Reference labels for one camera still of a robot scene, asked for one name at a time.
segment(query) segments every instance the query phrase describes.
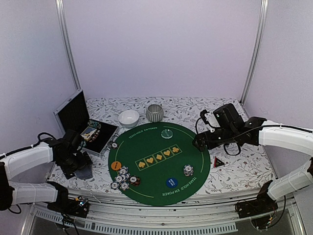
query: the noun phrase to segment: vent grille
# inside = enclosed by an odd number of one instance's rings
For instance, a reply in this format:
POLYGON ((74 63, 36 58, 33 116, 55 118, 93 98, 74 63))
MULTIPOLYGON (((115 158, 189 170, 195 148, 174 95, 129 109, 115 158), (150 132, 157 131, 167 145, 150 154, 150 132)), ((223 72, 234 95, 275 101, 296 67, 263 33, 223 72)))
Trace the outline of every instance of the vent grille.
MULTIPOLYGON (((36 209, 36 216, 55 223, 62 224, 62 216, 54 213, 36 209)), ((138 229, 119 226, 104 225, 98 222, 75 223, 77 227, 91 232, 105 233, 107 235, 219 235, 237 232, 235 223, 228 223, 216 226, 184 229, 138 229)))

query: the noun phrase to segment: black cable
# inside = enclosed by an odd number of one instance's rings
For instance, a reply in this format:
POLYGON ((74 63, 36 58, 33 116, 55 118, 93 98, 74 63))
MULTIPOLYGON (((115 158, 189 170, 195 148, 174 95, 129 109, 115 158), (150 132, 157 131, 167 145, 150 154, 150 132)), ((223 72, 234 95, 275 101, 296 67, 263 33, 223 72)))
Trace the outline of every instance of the black cable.
POLYGON ((21 151, 24 151, 24 150, 28 150, 28 149, 31 149, 31 148, 33 148, 33 147, 38 146, 38 145, 42 142, 42 140, 40 139, 40 136, 42 136, 42 135, 48 135, 48 136, 50 136, 50 137, 52 137, 52 138, 55 139, 55 137, 54 137, 53 135, 51 135, 51 134, 49 134, 49 133, 47 133, 47 132, 41 132, 41 133, 37 136, 38 142, 35 143, 33 146, 27 146, 27 147, 19 148, 19 149, 13 150, 13 151, 11 151, 11 152, 8 152, 8 153, 6 153, 5 155, 1 156, 1 157, 0 157, 0 160, 3 159, 3 158, 5 158, 5 157, 7 157, 7 156, 12 155, 12 154, 15 154, 15 153, 18 153, 18 152, 21 152, 21 151))
POLYGON ((285 212, 285 209, 286 209, 286 196, 284 196, 284 199, 285 199, 285 201, 284 201, 284 208, 283 208, 283 211, 282 211, 280 217, 278 218, 278 220, 277 220, 274 224, 269 225, 268 227, 263 228, 263 227, 267 224, 267 223, 266 223, 266 224, 264 224, 264 225, 261 226, 262 228, 258 228, 258 230, 267 230, 267 229, 270 229, 270 228, 274 227, 276 224, 278 224, 278 222, 282 219, 282 217, 283 217, 283 215, 284 215, 284 212, 285 212))
POLYGON ((230 155, 230 156, 237 156, 237 155, 239 155, 239 154, 241 153, 241 147, 240 147, 239 144, 237 144, 237 146, 238 146, 238 153, 236 153, 236 154, 229 154, 228 151, 227 151, 227 149, 226 149, 226 145, 227 145, 227 144, 224 144, 224 151, 225 151, 226 154, 228 154, 228 155, 230 155))
POLYGON ((288 125, 264 125, 264 126, 258 126, 258 127, 255 127, 255 128, 252 128, 248 131, 245 131, 237 136, 234 136, 232 138, 228 138, 228 139, 224 139, 224 140, 216 140, 216 141, 209 141, 209 140, 204 140, 205 142, 211 142, 211 143, 225 143, 225 142, 228 142, 228 141, 235 141, 235 138, 238 138, 242 135, 245 135, 251 131, 254 131, 254 130, 258 130, 258 129, 262 129, 264 127, 285 127, 285 128, 290 128, 290 129, 296 129, 296 130, 299 130, 299 131, 304 131, 304 132, 308 132, 308 133, 313 133, 313 131, 310 131, 310 130, 306 130, 306 129, 303 129, 303 128, 299 128, 299 127, 296 127, 296 126, 288 126, 288 125))
POLYGON ((79 235, 79 232, 78 232, 78 229, 76 227, 74 220, 68 214, 62 213, 61 215, 63 216, 63 220, 62 220, 63 226, 65 226, 65 222, 73 224, 77 235, 79 235))
POLYGON ((50 136, 51 138, 53 138, 54 140, 56 140, 56 138, 55 138, 53 135, 51 135, 51 134, 49 134, 49 133, 47 133, 47 132, 41 132, 41 133, 39 133, 38 136, 37 136, 37 139, 38 139, 38 141, 40 141, 40 142, 42 141, 41 138, 40 138, 40 136, 42 136, 42 135, 50 136))
POLYGON ((258 207, 258 206, 254 206, 252 203, 250 203, 249 201, 247 201, 247 200, 245 200, 245 199, 239 200, 239 201, 235 204, 235 210, 236 210, 236 212, 239 212, 238 204, 239 204, 241 201, 247 202, 250 206, 253 207, 253 211, 256 212, 256 213, 258 213, 257 209, 258 209, 259 207, 258 207))
POLYGON ((199 134, 197 125, 198 125, 198 121, 199 121, 200 119, 201 119, 201 117, 198 118, 198 120, 196 121, 196 133, 197 133, 197 134, 199 134))
POLYGON ((18 208, 19 208, 19 212, 16 212, 16 211, 12 211, 10 208, 8 209, 11 213, 13 213, 13 214, 21 214, 22 213, 22 210, 21 210, 21 208, 20 208, 20 206, 19 205, 16 205, 18 208))
POLYGON ((283 217, 283 215, 284 215, 284 212, 285 212, 285 209, 286 209, 286 196, 284 196, 284 199, 285 199, 285 201, 284 201, 284 208, 283 208, 283 211, 282 211, 280 217, 278 218, 278 220, 276 221, 276 223, 270 225, 268 228, 274 227, 274 226, 275 226, 276 224, 278 224, 278 222, 282 219, 282 217, 283 217))

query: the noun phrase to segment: table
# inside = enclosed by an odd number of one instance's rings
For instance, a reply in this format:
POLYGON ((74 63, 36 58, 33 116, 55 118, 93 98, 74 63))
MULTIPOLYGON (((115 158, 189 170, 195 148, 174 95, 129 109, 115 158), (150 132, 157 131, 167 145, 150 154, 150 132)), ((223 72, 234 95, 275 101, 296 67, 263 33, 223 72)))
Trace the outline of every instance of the table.
MULTIPOLYGON (((164 122, 176 123, 195 131, 195 122, 200 111, 214 111, 218 107, 232 103, 238 113, 247 120, 247 116, 236 99, 232 98, 205 98, 205 97, 132 97, 132 98, 101 98, 87 100, 87 108, 91 119, 119 125, 118 115, 125 110, 136 110, 140 113, 139 124, 148 123, 145 118, 146 107, 150 104, 162 104, 164 108, 164 122)), ((207 130, 199 121, 199 132, 207 130)), ((127 131, 120 128, 119 134, 127 131)), ((90 155, 93 160, 93 175, 91 180, 71 178, 67 180, 58 166, 54 166, 50 181, 55 181, 67 188, 120 195, 119 190, 111 189, 112 179, 108 168, 109 151, 103 156, 90 155)), ((260 188, 265 182, 274 177, 273 169, 262 147, 245 144, 238 156, 227 155, 222 147, 210 150, 211 169, 208 178, 195 195, 212 195, 229 192, 239 192, 248 189, 260 188), (224 166, 214 168, 213 161, 217 157, 225 163, 224 166)))

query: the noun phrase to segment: yellow suit symbol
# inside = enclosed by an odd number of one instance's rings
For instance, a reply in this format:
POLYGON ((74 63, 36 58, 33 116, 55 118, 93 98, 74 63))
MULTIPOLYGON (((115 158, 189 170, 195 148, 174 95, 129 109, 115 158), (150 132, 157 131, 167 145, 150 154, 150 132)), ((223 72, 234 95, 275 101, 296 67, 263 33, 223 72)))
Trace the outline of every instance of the yellow suit symbol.
POLYGON ((139 162, 139 164, 138 164, 138 166, 140 167, 140 168, 144 168, 145 167, 145 163, 143 163, 143 162, 139 162))
POLYGON ((162 155, 157 154, 156 159, 162 160, 162 157, 163 157, 162 155))
POLYGON ((173 148, 173 152, 174 152, 174 153, 178 153, 178 152, 179 152, 179 148, 174 147, 174 148, 173 148))
POLYGON ((169 156, 171 154, 171 152, 169 150, 163 152, 166 156, 169 156))
POLYGON ((148 159, 146 159, 146 161, 148 162, 148 163, 153 163, 153 158, 148 158, 148 159))

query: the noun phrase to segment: orange button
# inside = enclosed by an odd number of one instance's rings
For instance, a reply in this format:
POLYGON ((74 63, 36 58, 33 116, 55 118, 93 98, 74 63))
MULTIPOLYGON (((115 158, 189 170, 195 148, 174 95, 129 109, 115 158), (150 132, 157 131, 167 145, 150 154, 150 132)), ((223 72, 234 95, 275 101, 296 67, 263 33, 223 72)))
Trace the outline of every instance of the orange button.
POLYGON ((122 167, 122 163, 120 163, 120 162, 113 162, 113 163, 111 164, 111 168, 112 168, 113 170, 119 170, 121 167, 122 167))

